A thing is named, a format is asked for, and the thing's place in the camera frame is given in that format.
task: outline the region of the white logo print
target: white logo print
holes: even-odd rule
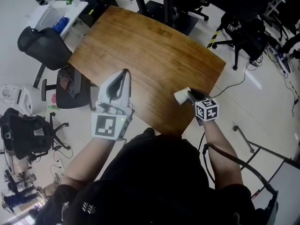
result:
[[[96,212],[96,207],[93,205],[89,205],[88,203],[85,202],[83,204],[82,210],[88,212],[89,214],[93,214]]]

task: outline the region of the office chair armrest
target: office chair armrest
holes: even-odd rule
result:
[[[75,92],[75,94],[80,92],[81,79],[82,79],[81,73],[77,69],[75,69],[75,71],[74,71],[74,92]]]
[[[56,89],[56,84],[47,85],[47,79],[44,79],[42,82],[42,91],[41,91],[42,101],[46,101],[46,92],[48,90],[54,90],[54,89]]]

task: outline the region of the yellow black hazard tape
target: yellow black hazard tape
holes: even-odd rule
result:
[[[216,30],[215,34],[212,36],[210,43],[208,43],[208,45],[206,47],[207,49],[210,49],[211,45],[214,43],[214,41],[215,41],[215,39],[216,39],[219,32],[220,32],[220,28],[218,28]]]

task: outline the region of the chair base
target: chair base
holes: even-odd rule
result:
[[[62,124],[60,124],[57,128],[54,129],[54,127],[53,127],[53,117],[54,117],[55,115],[56,115],[56,114],[55,114],[54,112],[51,112],[51,113],[50,113],[50,126],[51,126],[51,128],[53,129],[53,140],[52,140],[52,146],[51,146],[51,148],[52,148],[52,150],[54,150],[54,151],[57,151],[57,150],[59,150],[59,149],[61,149],[61,148],[65,148],[66,150],[70,150],[71,147],[70,147],[69,145],[66,145],[66,143],[63,143],[63,142],[58,138],[58,136],[56,135],[56,133],[57,133],[60,129],[62,129],[63,127],[69,127],[69,123],[68,123],[68,122],[62,123]],[[46,156],[46,155],[48,155],[48,153],[49,153],[48,151],[42,152],[42,153],[38,153],[38,154],[36,154],[36,153],[31,153],[31,154],[28,156],[28,162],[29,162],[30,164],[32,164],[32,162],[35,161],[37,158]]]
[[[235,53],[235,60],[234,60],[234,66],[232,67],[234,71],[236,71],[238,69],[238,60],[239,60],[239,53],[241,50],[241,47],[244,43],[246,43],[247,41],[234,41],[234,40],[226,40],[226,41],[220,41],[220,42],[215,42],[212,44],[212,48],[216,49],[217,45],[221,45],[221,44],[227,44],[230,47],[234,47],[234,53]]]

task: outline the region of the black office chair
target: black office chair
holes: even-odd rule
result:
[[[235,62],[233,70],[238,69],[239,52],[243,49],[250,56],[250,63],[257,60],[263,53],[268,44],[268,36],[265,34],[265,26],[263,21],[255,18],[252,22],[241,22],[237,18],[232,17],[229,13],[225,13],[221,18],[220,30],[224,29],[232,40],[215,42],[212,48],[217,45],[226,44],[235,49]]]
[[[69,92],[60,85],[60,79],[57,78],[55,85],[47,85],[47,80],[42,84],[42,100],[46,101],[46,92],[56,89],[56,102],[58,108],[76,108],[89,105],[92,111],[95,108],[92,105],[90,97],[90,80],[78,72],[69,64],[72,52],[67,48],[60,35],[52,28],[45,28],[41,31],[27,27],[20,34],[18,39],[18,48],[21,52],[40,61],[50,70],[64,68],[74,81],[77,89],[76,97],[72,98]]]
[[[21,117],[17,110],[9,108],[0,118],[5,149],[19,160],[28,156],[30,163],[47,155],[50,149],[58,150],[63,147],[70,150],[70,146],[65,145],[56,135],[58,130],[69,124],[63,123],[54,129],[53,116],[55,113],[50,113],[49,123],[41,116]]]
[[[277,7],[279,15],[273,12],[274,16],[278,16],[279,21],[290,30],[293,35],[296,35],[296,24],[300,19],[298,8],[300,7],[300,0],[286,0],[285,3],[280,3]]]
[[[178,6],[181,11],[195,13],[202,16],[205,21],[207,21],[209,17],[201,11],[203,7],[208,7],[209,5],[210,3],[205,0],[174,0],[174,6]]]

